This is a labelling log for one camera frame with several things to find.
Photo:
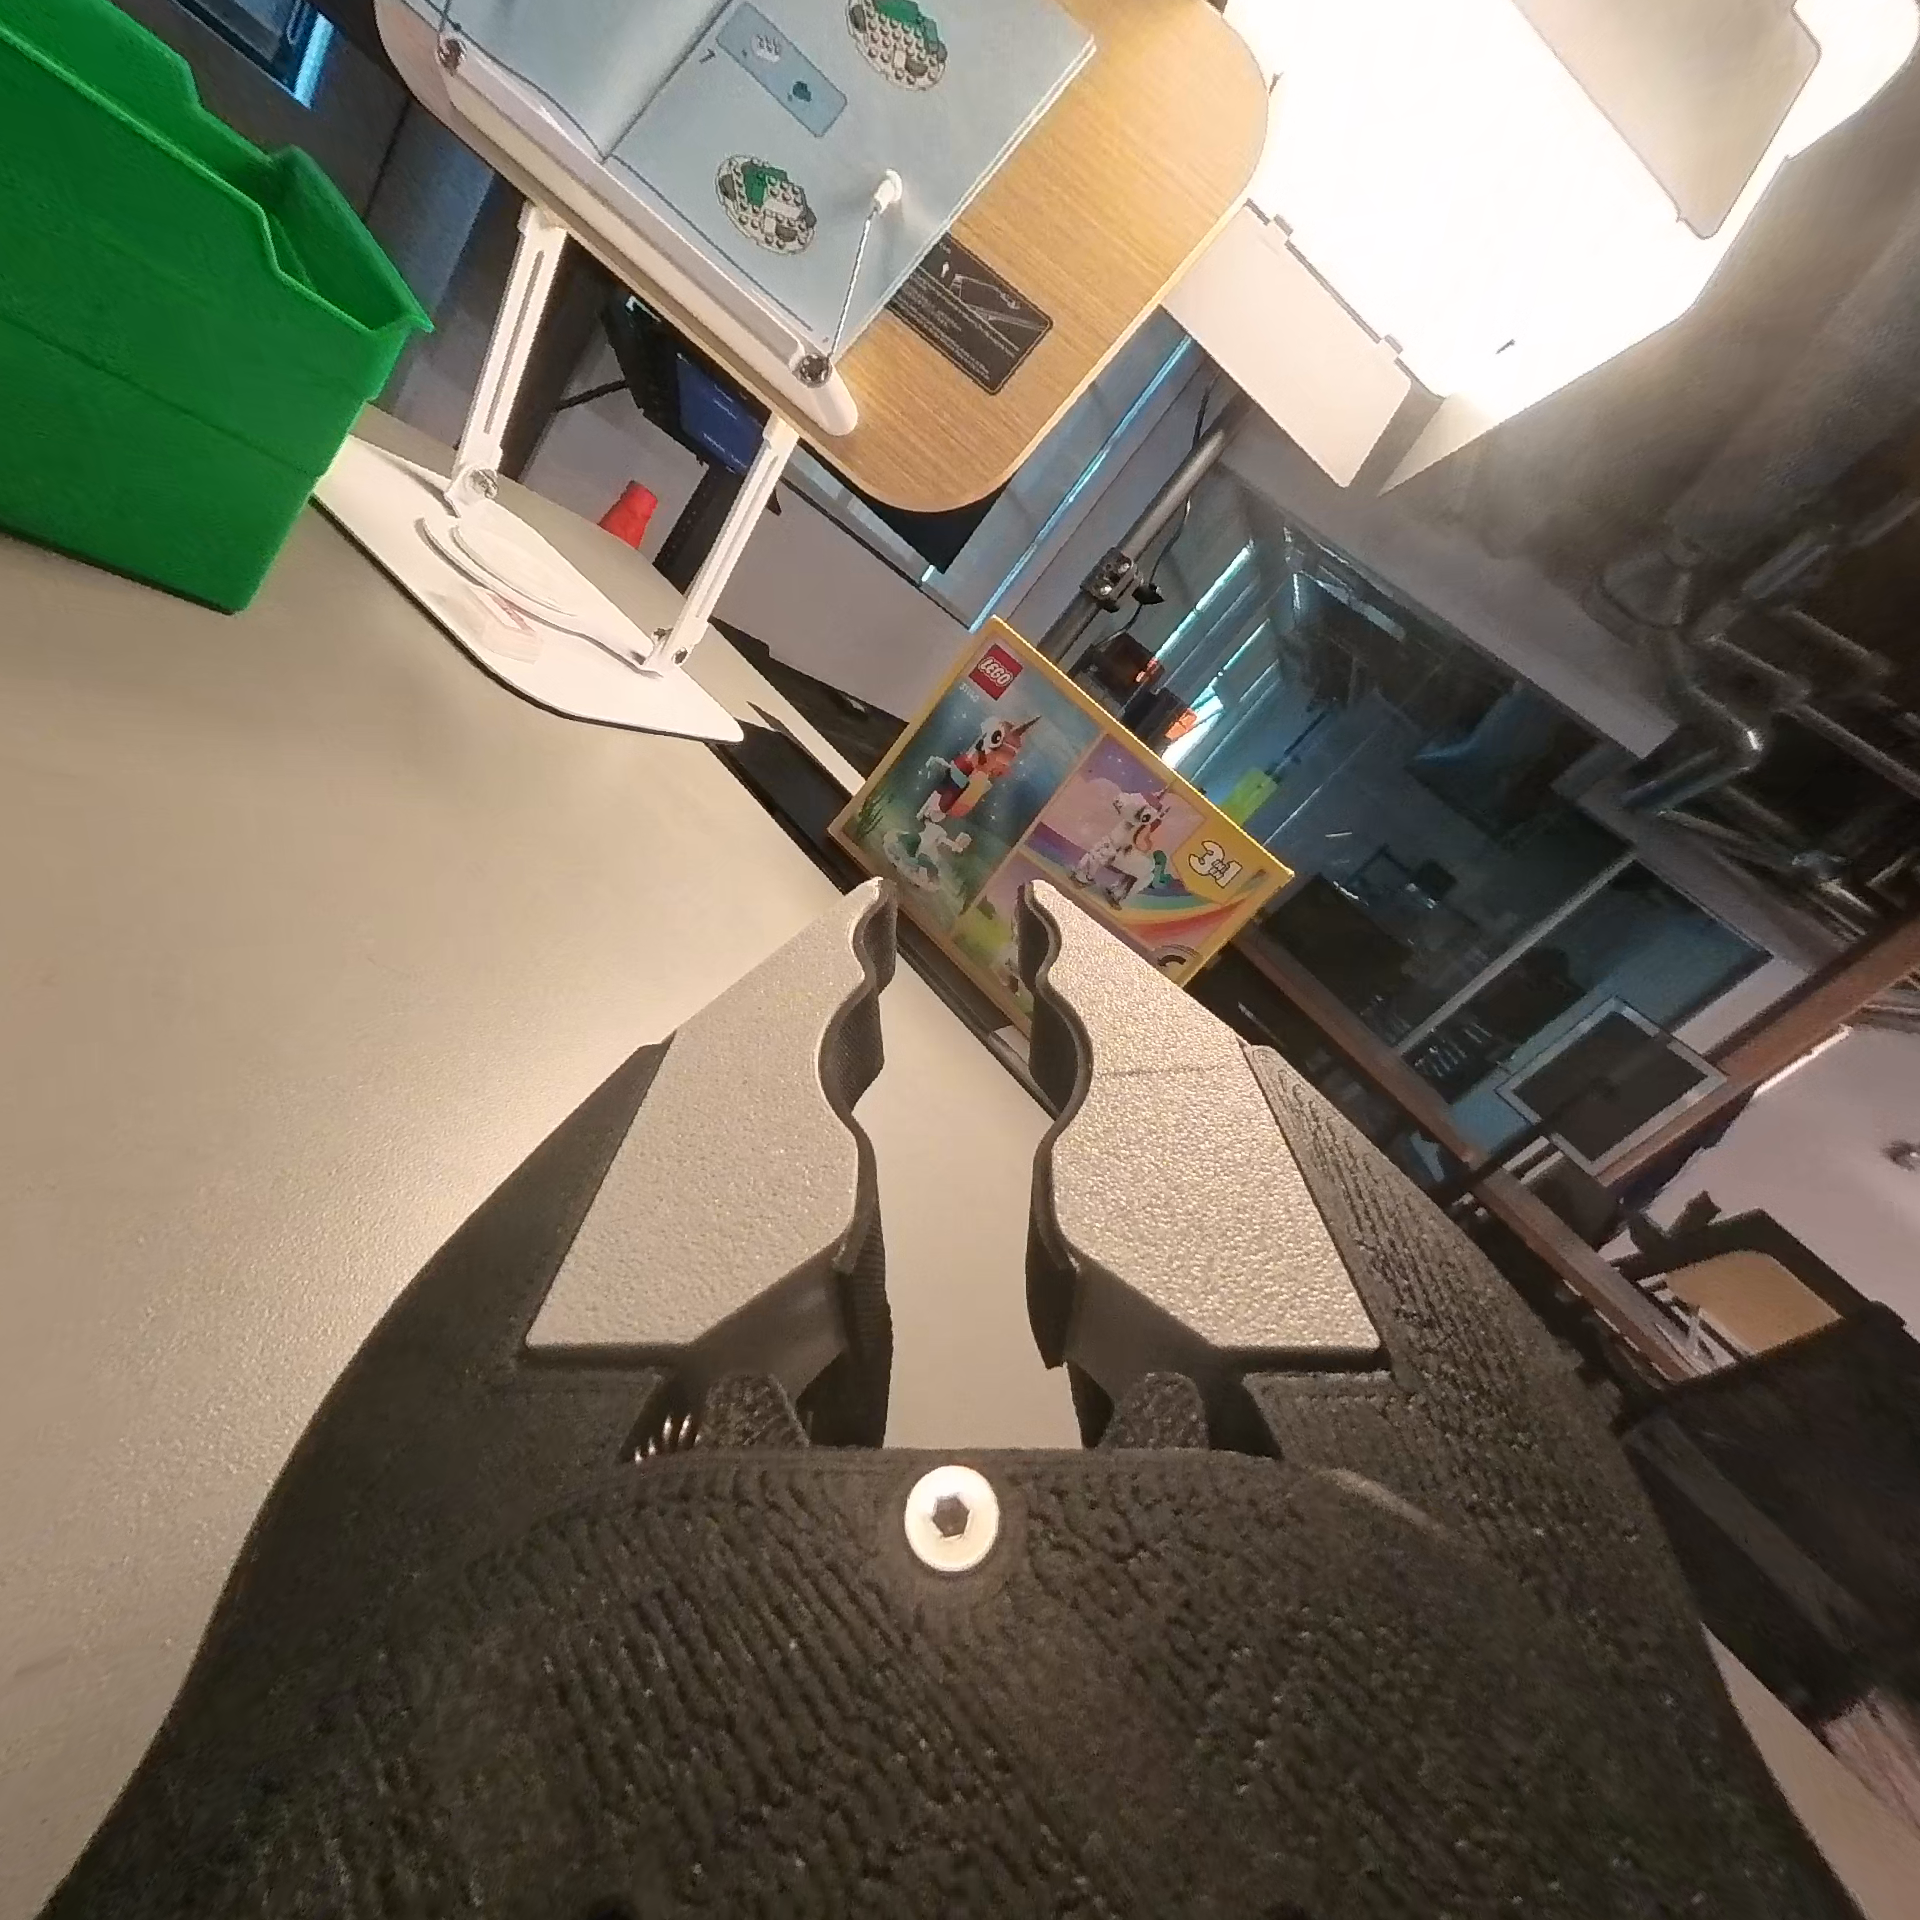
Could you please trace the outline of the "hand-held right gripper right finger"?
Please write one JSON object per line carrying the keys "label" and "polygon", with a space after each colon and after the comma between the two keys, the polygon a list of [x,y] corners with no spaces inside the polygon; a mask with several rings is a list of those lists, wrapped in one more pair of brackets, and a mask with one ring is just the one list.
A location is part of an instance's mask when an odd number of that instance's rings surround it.
{"label": "hand-held right gripper right finger", "polygon": [[1023,888],[1027,1313],[1098,1446],[1152,1377],[1260,1449],[1253,1382],[1380,1380],[1380,1331],[1240,1038],[1048,881]]}

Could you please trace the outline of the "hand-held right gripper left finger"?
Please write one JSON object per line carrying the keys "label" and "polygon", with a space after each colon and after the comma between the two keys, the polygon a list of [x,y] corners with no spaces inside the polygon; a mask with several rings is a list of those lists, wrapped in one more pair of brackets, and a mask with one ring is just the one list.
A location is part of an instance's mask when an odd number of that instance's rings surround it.
{"label": "hand-held right gripper left finger", "polygon": [[856,1101],[880,1077],[896,894],[866,881],[663,1045],[525,1338],[660,1370],[694,1411],[763,1377],[823,1446],[880,1446],[893,1314]]}

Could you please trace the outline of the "green plastic bin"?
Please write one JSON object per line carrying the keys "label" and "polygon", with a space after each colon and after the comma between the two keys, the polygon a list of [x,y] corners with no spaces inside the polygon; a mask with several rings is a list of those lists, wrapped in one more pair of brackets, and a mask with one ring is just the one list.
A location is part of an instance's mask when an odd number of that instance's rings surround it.
{"label": "green plastic bin", "polygon": [[429,331],[299,148],[104,2],[3,4],[3,524],[224,613]]}

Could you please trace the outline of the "yellow lego set box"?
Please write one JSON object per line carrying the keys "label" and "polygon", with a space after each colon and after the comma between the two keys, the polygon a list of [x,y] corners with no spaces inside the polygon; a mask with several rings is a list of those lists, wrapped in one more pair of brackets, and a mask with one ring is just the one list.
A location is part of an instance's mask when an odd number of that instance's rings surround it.
{"label": "yellow lego set box", "polygon": [[1047,881],[1174,986],[1293,872],[1002,619],[839,810],[831,841],[1020,1034],[1016,906]]}

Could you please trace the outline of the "grey framed monitor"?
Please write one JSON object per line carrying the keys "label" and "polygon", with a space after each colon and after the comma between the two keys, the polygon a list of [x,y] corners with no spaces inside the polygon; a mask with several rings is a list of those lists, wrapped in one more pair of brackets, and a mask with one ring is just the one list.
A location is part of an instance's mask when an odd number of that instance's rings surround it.
{"label": "grey framed monitor", "polygon": [[1725,1075],[1668,1029],[1607,1000],[1495,1091],[1567,1163],[1599,1177],[1724,1083]]}

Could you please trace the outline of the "metal light stand pole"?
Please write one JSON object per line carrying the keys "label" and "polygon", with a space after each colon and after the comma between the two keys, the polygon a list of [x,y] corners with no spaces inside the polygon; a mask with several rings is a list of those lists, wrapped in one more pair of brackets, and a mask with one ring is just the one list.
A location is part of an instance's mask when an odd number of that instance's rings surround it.
{"label": "metal light stand pole", "polygon": [[1054,665],[1068,664],[1092,626],[1118,613],[1120,604],[1141,585],[1148,546],[1186,512],[1197,485],[1218,461],[1230,436],[1231,421],[1227,416],[1202,432],[1135,521],[1098,557],[1066,613],[1037,640],[1037,652],[1047,660]]}

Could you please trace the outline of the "white book stand wooden board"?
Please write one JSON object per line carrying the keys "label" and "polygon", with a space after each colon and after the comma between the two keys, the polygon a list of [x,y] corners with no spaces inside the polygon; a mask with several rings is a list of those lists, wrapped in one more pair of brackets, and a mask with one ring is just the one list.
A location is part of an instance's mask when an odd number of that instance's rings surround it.
{"label": "white book stand wooden board", "polygon": [[[911,512],[1015,476],[1240,205],[1266,93],[1213,4],[1062,4],[1094,52],[950,228],[834,362],[698,262],[645,209],[570,171],[563,130],[442,28],[446,4],[378,4],[416,100],[524,194],[464,432],[446,469],[347,440],[316,502],[506,691],[574,723],[741,740],[685,670],[795,446]],[[752,396],[750,469],[691,587],[629,614],[506,498],[508,422],[578,245]]]}

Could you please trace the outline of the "light blue instruction booklet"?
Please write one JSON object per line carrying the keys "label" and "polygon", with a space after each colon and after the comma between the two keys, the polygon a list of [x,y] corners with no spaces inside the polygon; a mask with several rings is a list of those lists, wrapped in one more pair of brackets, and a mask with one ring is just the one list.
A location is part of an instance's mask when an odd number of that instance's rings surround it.
{"label": "light blue instruction booklet", "polygon": [[567,170],[830,362],[1094,52],[1047,2],[483,2],[439,16]]}

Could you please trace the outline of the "white studio light panel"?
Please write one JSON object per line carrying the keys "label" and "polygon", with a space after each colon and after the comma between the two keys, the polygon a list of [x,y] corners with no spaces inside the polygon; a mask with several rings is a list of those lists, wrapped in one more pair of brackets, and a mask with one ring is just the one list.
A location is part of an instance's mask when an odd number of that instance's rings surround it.
{"label": "white studio light panel", "polygon": [[1240,209],[1167,290],[1340,486],[1397,489],[1680,320],[1915,4],[1224,4],[1266,81]]}

